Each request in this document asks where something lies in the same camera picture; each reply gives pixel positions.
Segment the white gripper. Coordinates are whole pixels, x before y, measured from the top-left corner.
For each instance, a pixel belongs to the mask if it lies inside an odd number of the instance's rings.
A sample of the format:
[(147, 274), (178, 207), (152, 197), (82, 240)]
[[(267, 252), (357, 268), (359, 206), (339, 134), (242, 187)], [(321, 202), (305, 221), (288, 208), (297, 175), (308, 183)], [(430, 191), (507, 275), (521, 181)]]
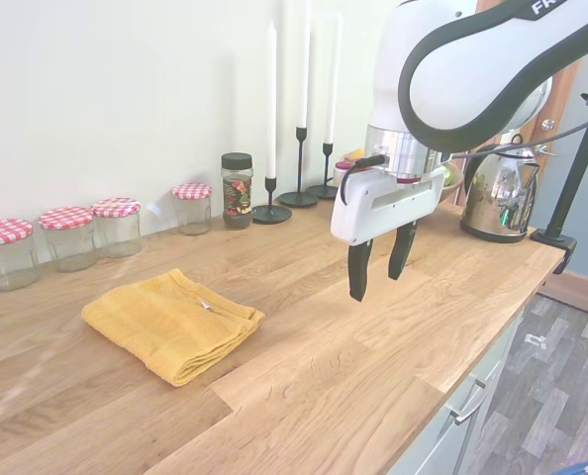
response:
[(354, 173), (343, 181), (334, 204), (331, 233), (352, 245), (348, 250), (349, 295), (361, 302), (367, 287), (367, 268), (373, 239), (396, 230), (389, 256), (388, 276), (397, 280), (406, 265), (420, 218), (437, 207), (444, 168), (437, 167), (412, 184), (379, 169)]

